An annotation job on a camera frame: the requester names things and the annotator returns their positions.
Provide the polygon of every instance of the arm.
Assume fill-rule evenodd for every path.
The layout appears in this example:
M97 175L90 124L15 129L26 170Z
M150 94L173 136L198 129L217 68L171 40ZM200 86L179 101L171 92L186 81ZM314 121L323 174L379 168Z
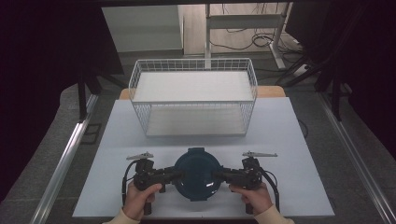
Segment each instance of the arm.
M154 193L163 186L155 184L143 191L134 186L134 182L128 185L125 205L121 208L119 214L111 221L104 224L136 224L143 217L143 207L145 203L152 203L155 200Z
M230 185L230 190L242 195L242 202L253 206L254 218L260 224L293 224L293 220L284 218L271 202L267 186L262 183L258 189L248 190Z

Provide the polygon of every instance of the metal basket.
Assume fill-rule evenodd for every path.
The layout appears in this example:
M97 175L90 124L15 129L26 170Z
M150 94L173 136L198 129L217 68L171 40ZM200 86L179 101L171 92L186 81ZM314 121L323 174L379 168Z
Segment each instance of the metal basket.
M146 136L246 135L257 79L250 59L138 60L129 94Z

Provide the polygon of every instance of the person's left hand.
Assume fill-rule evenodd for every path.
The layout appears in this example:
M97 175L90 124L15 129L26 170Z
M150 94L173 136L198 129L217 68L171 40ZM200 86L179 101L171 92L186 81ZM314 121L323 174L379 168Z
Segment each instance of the person's left hand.
M140 221L143 217L143 207L145 203L152 203L155 200L154 193L160 190L161 184L151 185L147 189L140 191L134 186L134 181L128 185L125 205L122 207L123 213L136 221Z

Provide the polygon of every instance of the sleeve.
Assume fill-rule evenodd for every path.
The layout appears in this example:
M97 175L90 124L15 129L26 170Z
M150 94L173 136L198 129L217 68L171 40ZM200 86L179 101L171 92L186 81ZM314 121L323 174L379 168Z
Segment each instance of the sleeve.
M129 217L127 217L123 211L122 208L120 209L119 214L114 217L111 221L109 222L105 222L103 224L138 224L139 221L130 219Z
M294 224L293 220L282 217L274 205L254 218L259 224Z

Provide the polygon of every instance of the hand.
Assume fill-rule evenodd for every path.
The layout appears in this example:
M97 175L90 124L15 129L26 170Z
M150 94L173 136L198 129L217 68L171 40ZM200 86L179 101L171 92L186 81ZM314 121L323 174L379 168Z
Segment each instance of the hand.
M229 186L230 190L242 194L242 202L250 203L253 206L253 215L257 216L268 210L273 204L265 183L261 183L258 189L249 190L235 185Z
M122 211L127 217L140 221L143 217L143 207L145 206L145 203L154 202L154 193L162 187L163 186L161 184L155 184L143 191L140 191L134 186L134 181L132 181L128 185L125 205L122 207Z

